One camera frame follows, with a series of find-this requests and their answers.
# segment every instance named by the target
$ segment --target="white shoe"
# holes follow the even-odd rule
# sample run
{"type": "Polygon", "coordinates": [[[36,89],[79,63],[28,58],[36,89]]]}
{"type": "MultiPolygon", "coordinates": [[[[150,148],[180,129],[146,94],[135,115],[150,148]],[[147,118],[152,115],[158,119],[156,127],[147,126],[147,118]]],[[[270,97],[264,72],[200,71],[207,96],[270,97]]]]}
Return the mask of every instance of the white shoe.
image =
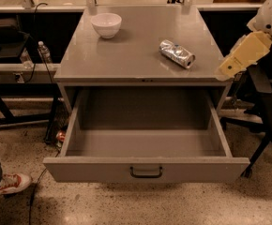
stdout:
{"type": "Polygon", "coordinates": [[[16,173],[12,175],[4,174],[0,182],[0,195],[17,193],[25,190],[32,183],[29,175],[16,173]]]}

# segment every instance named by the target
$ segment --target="gray tabletop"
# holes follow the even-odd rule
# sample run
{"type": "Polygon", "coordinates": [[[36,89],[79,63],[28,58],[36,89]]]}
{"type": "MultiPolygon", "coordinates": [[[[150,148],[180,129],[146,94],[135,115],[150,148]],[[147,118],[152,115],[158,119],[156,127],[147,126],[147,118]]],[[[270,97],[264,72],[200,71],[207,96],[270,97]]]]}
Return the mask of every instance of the gray tabletop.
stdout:
{"type": "Polygon", "coordinates": [[[57,82],[217,82],[222,55],[196,7],[87,7],[57,70],[57,82]],[[112,12],[123,21],[111,39],[99,37],[92,16],[112,12]],[[184,69],[159,52],[168,39],[196,56],[184,69]]]}

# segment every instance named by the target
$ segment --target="speckled floor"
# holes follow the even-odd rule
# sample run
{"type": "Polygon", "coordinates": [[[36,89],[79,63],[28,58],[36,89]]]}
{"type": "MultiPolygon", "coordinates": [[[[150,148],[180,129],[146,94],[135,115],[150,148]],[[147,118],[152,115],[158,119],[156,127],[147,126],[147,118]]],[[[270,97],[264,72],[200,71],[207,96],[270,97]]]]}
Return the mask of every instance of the speckled floor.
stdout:
{"type": "MultiPolygon", "coordinates": [[[[224,114],[242,116],[242,111],[224,114]]],[[[0,224],[193,224],[272,225],[272,144],[250,179],[232,184],[67,184],[46,172],[55,148],[43,137],[46,124],[0,128],[0,159],[5,173],[29,173],[33,184],[10,198],[0,196],[0,224]]],[[[225,132],[235,157],[250,157],[263,134],[229,125],[225,132]]]]}

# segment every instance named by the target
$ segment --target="chair armrest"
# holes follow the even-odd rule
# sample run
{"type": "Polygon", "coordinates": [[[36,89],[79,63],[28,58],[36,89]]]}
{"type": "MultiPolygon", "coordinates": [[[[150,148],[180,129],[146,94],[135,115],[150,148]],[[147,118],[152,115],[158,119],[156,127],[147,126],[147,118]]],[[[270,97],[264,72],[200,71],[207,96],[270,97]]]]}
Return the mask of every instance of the chair armrest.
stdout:
{"type": "Polygon", "coordinates": [[[270,81],[268,80],[266,73],[260,68],[260,66],[250,66],[248,67],[248,72],[258,93],[272,93],[270,81]]]}

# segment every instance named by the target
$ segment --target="drawer front panel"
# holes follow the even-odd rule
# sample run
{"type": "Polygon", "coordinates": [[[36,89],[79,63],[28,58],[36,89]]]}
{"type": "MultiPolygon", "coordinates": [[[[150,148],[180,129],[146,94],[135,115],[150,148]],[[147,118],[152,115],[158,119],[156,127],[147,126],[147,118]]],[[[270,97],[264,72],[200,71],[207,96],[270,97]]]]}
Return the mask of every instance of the drawer front panel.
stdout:
{"type": "Polygon", "coordinates": [[[231,183],[248,166],[246,158],[122,159],[47,157],[44,164],[57,182],[231,183]]]}

